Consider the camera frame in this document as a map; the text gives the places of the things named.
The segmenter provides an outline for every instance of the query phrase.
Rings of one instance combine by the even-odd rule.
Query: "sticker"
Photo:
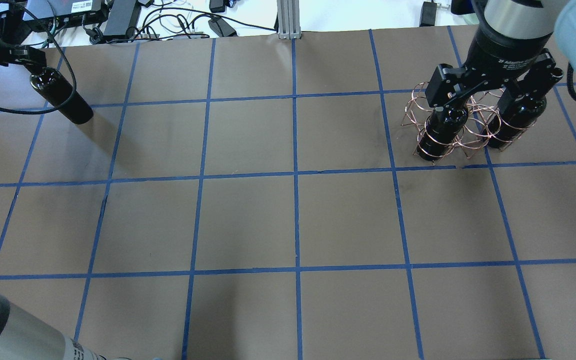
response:
[[[92,0],[78,1],[72,3],[71,13],[88,12],[92,10]]]
[[[103,360],[103,357],[81,346],[70,337],[64,335],[66,349],[63,352],[63,360]]]

